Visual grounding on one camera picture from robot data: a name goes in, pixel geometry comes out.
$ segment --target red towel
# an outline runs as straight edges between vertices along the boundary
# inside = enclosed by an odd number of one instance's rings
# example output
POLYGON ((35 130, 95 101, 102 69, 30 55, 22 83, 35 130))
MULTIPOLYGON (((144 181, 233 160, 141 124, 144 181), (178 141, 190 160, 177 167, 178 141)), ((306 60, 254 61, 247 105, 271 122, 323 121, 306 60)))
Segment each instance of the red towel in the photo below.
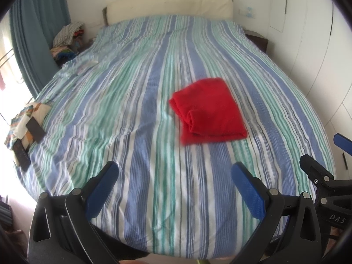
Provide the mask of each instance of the red towel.
POLYGON ((247 137, 240 110, 221 78, 199 80, 169 100, 182 121, 181 142, 224 142, 247 137))

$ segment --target electrical outlet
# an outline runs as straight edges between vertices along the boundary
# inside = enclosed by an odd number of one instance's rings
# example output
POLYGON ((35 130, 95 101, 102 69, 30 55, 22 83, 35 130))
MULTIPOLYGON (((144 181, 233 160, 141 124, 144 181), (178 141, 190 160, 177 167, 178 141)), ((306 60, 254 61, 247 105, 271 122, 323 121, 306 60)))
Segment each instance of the electrical outlet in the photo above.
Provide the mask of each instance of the electrical outlet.
POLYGON ((245 16, 248 18, 254 18, 254 13, 253 13, 253 9, 251 7, 247 7, 246 9, 239 9, 238 14, 240 14, 241 16, 245 16))

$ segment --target wardrobe door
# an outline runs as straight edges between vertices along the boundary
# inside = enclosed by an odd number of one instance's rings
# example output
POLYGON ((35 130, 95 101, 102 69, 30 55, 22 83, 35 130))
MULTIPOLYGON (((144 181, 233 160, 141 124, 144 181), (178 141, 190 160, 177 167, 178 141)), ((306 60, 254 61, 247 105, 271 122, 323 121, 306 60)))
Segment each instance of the wardrobe door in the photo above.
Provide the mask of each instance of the wardrobe door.
POLYGON ((285 24, 286 0, 271 0, 269 25, 282 32, 285 24))
POLYGON ((330 39, 332 16, 331 0, 307 0, 302 41, 289 75, 305 95, 310 91, 323 63, 330 39))
POLYGON ((352 31, 334 5, 334 21, 328 49, 308 100, 325 126, 334 116, 352 85, 352 31))
POLYGON ((269 27, 268 55, 290 75, 300 47, 306 20, 307 0, 287 0, 283 31, 269 27))

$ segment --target blue clamp handle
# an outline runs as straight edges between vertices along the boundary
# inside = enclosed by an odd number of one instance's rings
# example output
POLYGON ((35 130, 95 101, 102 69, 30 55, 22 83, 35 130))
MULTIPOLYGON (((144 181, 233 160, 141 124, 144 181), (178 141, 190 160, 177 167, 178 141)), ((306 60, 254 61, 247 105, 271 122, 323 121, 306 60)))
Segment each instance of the blue clamp handle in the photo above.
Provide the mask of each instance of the blue clamp handle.
POLYGON ((109 161, 98 176, 91 178, 84 186, 82 190, 87 196, 85 215, 88 221, 98 216, 118 177, 119 166, 115 162, 109 161))
POLYGON ((252 216, 263 220, 269 198, 265 185, 260 179, 253 177, 241 162, 232 166, 231 176, 252 216))
POLYGON ((341 134, 334 136, 334 144, 352 156, 352 141, 341 134))

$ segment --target blue curtain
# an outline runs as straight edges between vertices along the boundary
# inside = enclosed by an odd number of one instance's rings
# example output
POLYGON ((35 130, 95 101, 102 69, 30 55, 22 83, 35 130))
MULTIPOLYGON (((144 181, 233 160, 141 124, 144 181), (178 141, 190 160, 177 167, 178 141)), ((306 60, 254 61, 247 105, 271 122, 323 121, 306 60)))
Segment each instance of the blue curtain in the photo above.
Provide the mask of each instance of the blue curtain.
POLYGON ((56 34, 69 23, 66 0, 16 0, 10 9, 15 57, 34 98, 59 70, 50 49, 56 34))

